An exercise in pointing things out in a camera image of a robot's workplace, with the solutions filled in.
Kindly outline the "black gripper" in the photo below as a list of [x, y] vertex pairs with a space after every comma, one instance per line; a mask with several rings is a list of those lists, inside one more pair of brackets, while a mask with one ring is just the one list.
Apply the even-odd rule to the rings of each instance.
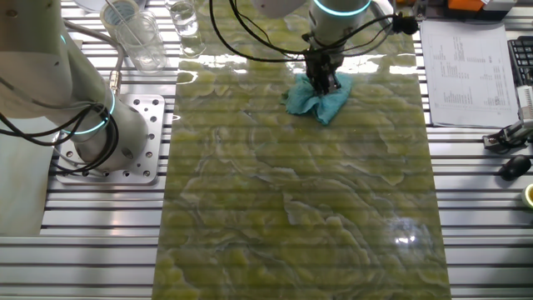
[[336, 78], [336, 70], [343, 64], [344, 57], [336, 49], [309, 49], [304, 53], [306, 75], [317, 95], [325, 92], [323, 79], [326, 78], [326, 94], [335, 92], [341, 84]]

